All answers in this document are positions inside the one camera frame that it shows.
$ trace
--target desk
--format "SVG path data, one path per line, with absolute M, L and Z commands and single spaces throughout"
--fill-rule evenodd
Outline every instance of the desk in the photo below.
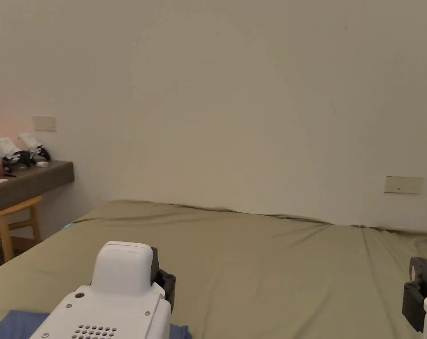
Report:
M 74 181 L 74 167 L 71 162 L 50 162 L 48 167 L 33 166 L 13 172 L 0 183 L 0 245 L 5 261 L 13 258 L 13 248 L 27 250 L 41 241 L 37 213 L 34 205 L 41 200 L 41 194 Z M 7 215 L 23 209 L 30 209 L 30 220 L 8 224 Z M 31 226 L 34 239 L 10 237 L 9 230 Z
M 13 174 L 17 177 L 5 177 L 8 181 L 0 183 L 0 211 L 73 182 L 74 166 L 71 162 L 52 161 L 48 167 L 32 166 Z

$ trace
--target white plastic housing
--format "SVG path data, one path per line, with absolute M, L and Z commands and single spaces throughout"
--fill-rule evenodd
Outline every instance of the white plastic housing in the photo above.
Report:
M 144 244 L 106 243 L 92 284 L 67 295 L 31 339 L 168 339 L 171 305 L 151 286 L 152 258 Z

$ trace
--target light switch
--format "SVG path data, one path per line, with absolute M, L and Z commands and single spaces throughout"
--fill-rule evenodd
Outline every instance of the light switch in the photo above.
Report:
M 32 117 L 33 129 L 35 131 L 56 131 L 57 121 L 55 117 Z
M 420 194 L 423 177 L 386 177 L 385 193 Z

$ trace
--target bed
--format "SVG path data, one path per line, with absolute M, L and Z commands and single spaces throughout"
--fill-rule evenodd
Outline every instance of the bed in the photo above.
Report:
M 107 241 L 158 247 L 194 338 L 418 338 L 401 314 L 427 233 L 113 201 L 0 267 L 0 320 L 89 284 Z

